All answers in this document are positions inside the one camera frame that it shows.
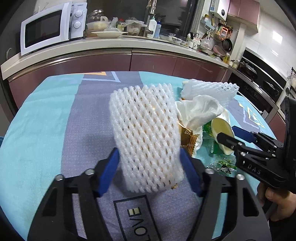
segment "metal screw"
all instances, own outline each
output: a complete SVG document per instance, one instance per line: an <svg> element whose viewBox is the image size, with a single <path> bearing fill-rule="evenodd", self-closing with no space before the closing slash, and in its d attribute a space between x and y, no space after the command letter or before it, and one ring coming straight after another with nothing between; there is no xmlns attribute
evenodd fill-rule
<svg viewBox="0 0 296 241"><path fill-rule="evenodd" d="M64 176L62 175L62 174L59 174L59 175L56 175L55 176L55 180L56 181L61 181L61 180L63 180L64 179Z"/></svg>
<svg viewBox="0 0 296 241"><path fill-rule="evenodd" d="M85 174L86 174L86 175L93 175L93 174L94 174L94 169L87 169L87 170L85 171Z"/></svg>
<svg viewBox="0 0 296 241"><path fill-rule="evenodd" d="M237 174L237 179L238 179L238 180L244 180L244 175L242 175L242 174Z"/></svg>
<svg viewBox="0 0 296 241"><path fill-rule="evenodd" d="M215 171L212 168L206 168L205 169L205 173L207 173L207 174L214 174Z"/></svg>

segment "microwave door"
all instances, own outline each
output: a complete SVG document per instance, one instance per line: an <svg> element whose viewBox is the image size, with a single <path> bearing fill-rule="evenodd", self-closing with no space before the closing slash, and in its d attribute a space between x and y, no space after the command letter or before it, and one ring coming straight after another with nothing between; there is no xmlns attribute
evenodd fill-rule
<svg viewBox="0 0 296 241"><path fill-rule="evenodd" d="M21 25L21 55L69 40L71 2L41 11Z"/></svg>

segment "brown snack wrapper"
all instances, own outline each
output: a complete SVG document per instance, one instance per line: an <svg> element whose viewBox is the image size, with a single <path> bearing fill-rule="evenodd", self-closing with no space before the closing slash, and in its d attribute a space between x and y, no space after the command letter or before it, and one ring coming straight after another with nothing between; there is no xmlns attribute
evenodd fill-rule
<svg viewBox="0 0 296 241"><path fill-rule="evenodd" d="M199 137L199 134L194 135L192 130L185 128L179 122L179 129L181 134L181 148L187 150L190 156L192 156L196 139Z"/></svg>

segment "table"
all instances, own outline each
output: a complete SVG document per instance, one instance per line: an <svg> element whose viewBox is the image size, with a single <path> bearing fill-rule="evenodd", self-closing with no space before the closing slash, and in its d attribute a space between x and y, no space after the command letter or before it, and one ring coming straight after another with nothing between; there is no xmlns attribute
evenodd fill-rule
<svg viewBox="0 0 296 241"><path fill-rule="evenodd" d="M114 90L170 83L177 99L184 80L150 72L98 72L46 78L19 109L0 148L0 206L16 231L27 239L37 207L55 175L80 175L98 160L107 158L115 147L108 107ZM228 110L232 126L274 137L244 97L236 96ZM197 157L204 164L212 158L203 146ZM248 175L247 179L256 192L258 181ZM147 234L152 240L163 241L186 240L201 204L186 179L174 190L135 194L126 190L120 170L98 202L113 240L140 240L133 237L133 223L125 214L129 208L141 207ZM78 233L85 237L77 195L73 197L73 206ZM216 236L221 232L223 209L221 204Z"/></svg>

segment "microwave knob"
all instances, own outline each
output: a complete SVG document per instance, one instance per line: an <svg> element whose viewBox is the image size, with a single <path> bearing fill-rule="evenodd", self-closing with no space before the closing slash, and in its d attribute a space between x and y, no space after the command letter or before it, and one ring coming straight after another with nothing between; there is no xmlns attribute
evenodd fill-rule
<svg viewBox="0 0 296 241"><path fill-rule="evenodd" d="M81 10L78 10L75 13L75 17L79 18L82 14L83 14L83 12Z"/></svg>
<svg viewBox="0 0 296 241"><path fill-rule="evenodd" d="M80 28L81 25L82 25L82 23L80 21L76 21L73 26L74 26L74 28Z"/></svg>

